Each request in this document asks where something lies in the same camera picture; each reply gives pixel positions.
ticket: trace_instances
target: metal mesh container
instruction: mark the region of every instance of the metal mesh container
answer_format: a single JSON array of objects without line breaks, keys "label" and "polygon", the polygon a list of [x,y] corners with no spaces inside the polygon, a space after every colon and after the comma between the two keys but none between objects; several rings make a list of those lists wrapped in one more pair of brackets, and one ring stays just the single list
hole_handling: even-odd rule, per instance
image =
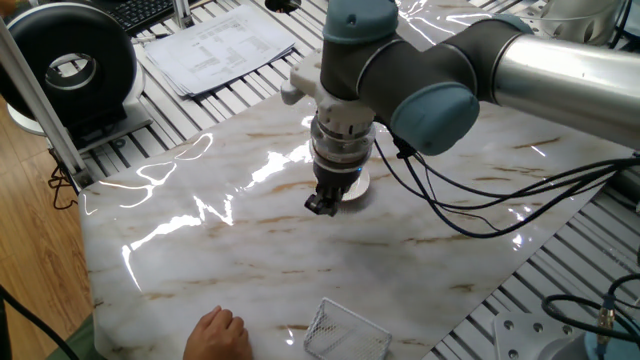
[{"label": "metal mesh container", "polygon": [[391,334],[324,298],[304,339],[304,349],[322,360],[384,359]]}]

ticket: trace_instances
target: paper document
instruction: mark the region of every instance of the paper document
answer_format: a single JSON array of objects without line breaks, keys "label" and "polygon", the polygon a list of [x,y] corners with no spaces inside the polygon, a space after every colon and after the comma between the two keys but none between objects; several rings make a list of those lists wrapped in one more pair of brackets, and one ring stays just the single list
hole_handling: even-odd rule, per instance
[{"label": "paper document", "polygon": [[242,5],[145,50],[176,93],[193,96],[282,57],[295,41],[278,23]]}]

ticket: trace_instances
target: finger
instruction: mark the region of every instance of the finger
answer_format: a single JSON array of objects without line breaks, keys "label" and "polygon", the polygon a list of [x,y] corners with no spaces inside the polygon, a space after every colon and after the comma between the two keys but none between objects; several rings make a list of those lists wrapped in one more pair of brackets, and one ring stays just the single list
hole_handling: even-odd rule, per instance
[{"label": "finger", "polygon": [[233,313],[227,309],[224,309],[220,311],[218,315],[216,315],[216,317],[211,322],[211,325],[209,325],[209,328],[226,329],[229,327],[231,319],[233,319]]},{"label": "finger", "polygon": [[242,333],[240,334],[240,340],[249,342],[249,330],[242,329]]},{"label": "finger", "polygon": [[198,321],[198,324],[196,325],[196,329],[206,329],[207,327],[209,327],[209,325],[211,325],[211,322],[216,317],[216,315],[218,315],[220,310],[222,310],[220,306],[216,306],[215,309],[213,309],[213,311],[201,317],[200,321]]},{"label": "finger", "polygon": [[242,331],[244,330],[244,320],[240,317],[234,317],[231,320],[231,324],[229,324],[229,331],[236,336],[242,335]]}]

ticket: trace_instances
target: black keyboard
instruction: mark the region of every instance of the black keyboard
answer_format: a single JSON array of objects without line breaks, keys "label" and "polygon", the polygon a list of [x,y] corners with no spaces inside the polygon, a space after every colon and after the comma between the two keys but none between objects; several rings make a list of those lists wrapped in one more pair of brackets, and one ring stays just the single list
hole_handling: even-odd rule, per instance
[{"label": "black keyboard", "polygon": [[92,0],[91,3],[113,16],[130,36],[173,14],[172,0]]}]

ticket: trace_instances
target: metal bracket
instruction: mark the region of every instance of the metal bracket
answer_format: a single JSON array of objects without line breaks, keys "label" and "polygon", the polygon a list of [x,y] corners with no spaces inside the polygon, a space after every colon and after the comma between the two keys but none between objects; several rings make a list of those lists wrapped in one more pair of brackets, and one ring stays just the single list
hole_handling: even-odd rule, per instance
[{"label": "metal bracket", "polygon": [[194,25],[191,16],[189,0],[173,0],[174,20],[180,29],[186,29]]},{"label": "metal bracket", "polygon": [[563,360],[587,359],[586,353],[579,351],[580,346],[584,349],[584,333],[548,316],[500,313],[493,328],[497,360],[555,360],[560,351],[571,346],[577,350]]}]

